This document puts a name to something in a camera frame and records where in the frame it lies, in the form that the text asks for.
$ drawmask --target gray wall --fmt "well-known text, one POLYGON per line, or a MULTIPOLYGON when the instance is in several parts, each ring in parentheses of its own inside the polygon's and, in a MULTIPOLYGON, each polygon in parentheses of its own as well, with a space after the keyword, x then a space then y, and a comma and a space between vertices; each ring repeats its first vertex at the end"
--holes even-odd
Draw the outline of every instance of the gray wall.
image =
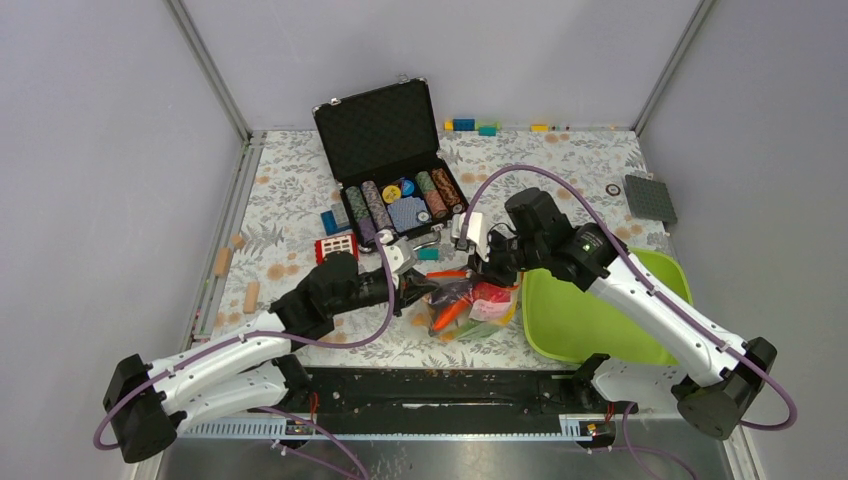
POLYGON ((438 119, 635 122, 697 0, 186 0, 247 122, 431 81, 438 119))
MULTIPOLYGON (((757 433, 769 479, 843 478, 848 436, 848 3, 719 2, 643 136, 705 313, 778 348, 795 428, 757 433)), ((761 395, 748 417, 785 417, 761 395)))
POLYGON ((162 2, 2 11, 0 477, 114 480, 102 395, 177 348, 239 142, 162 2))

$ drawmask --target lime green tray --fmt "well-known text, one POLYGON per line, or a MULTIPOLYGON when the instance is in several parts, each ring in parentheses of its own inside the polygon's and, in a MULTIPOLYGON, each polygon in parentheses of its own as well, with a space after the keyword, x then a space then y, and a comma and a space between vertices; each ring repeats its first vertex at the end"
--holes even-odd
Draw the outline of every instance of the lime green tray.
MULTIPOLYGON (((674 259, 649 250, 631 251, 662 283, 692 303, 686 276, 674 259)), ((524 334, 546 357, 582 364, 593 353, 607 353, 628 362, 677 364, 659 342, 623 313, 553 278, 547 270, 524 274, 521 301, 524 334)))

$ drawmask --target poker chip case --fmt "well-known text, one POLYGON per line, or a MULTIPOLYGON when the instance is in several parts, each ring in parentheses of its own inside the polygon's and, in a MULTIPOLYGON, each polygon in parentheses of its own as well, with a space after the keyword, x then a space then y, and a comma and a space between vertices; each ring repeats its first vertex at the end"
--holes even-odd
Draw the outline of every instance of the poker chip case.
POLYGON ((443 171, 438 174, 439 189, 452 187, 451 203, 458 201, 458 204, 448 215, 436 218, 429 211, 428 221, 397 232, 410 239, 444 228, 453 213, 468 208, 468 200, 453 173, 439 158, 439 136, 426 79, 402 79, 376 90, 333 99, 313 108, 312 116, 362 250, 373 250, 374 239, 365 238, 360 231, 360 222, 345 194, 349 187, 361 188, 366 182, 374 182, 382 192, 385 186, 406 179, 415 186, 411 196, 423 199, 424 192, 415 182, 416 175, 443 171))

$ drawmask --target case lid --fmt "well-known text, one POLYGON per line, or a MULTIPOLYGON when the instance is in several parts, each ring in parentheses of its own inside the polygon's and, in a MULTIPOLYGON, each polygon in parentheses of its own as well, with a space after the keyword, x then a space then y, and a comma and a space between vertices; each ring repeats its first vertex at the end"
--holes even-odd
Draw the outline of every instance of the case lid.
POLYGON ((423 78, 325 103, 312 116, 333 177, 343 184, 403 168, 413 157, 439 150, 430 89, 423 78))

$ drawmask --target floral pattern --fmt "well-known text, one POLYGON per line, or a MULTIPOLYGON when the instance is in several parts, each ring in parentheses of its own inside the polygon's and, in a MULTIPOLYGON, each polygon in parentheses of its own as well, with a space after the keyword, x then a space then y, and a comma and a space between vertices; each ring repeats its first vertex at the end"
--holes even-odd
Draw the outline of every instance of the floral pattern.
MULTIPOLYGON (((622 186, 627 174, 646 175, 638 140, 632 132, 444 132, 442 158, 471 198, 482 182, 501 167, 529 164, 546 168, 573 184, 610 228, 629 245, 669 252, 661 222, 630 216, 623 192, 612 196, 606 186, 622 186)), ((339 202, 339 191, 317 132, 269 132, 253 184, 241 236, 246 245, 233 256, 218 309, 213 338, 244 324, 242 314, 248 282, 259 281, 259 308, 293 289, 315 265, 315 240, 325 237, 321 212, 339 202)), ((528 187, 551 191, 569 218, 580 224, 588 214, 548 179, 532 173, 507 174, 495 181, 478 209, 492 224, 507 221, 504 201, 528 187)), ((431 272, 465 263, 447 238, 439 246, 440 260, 416 268, 431 272)), ((376 254, 360 255, 362 271, 378 268, 376 254)), ((297 352, 304 365, 349 367, 527 368, 556 369, 562 364, 536 353, 524 337, 521 306, 516 318, 500 332, 482 340, 442 343, 413 325, 415 308, 407 309, 376 341, 355 349, 306 347, 297 352)), ((335 330, 324 340, 347 343, 376 331, 385 305, 338 315, 335 330)))

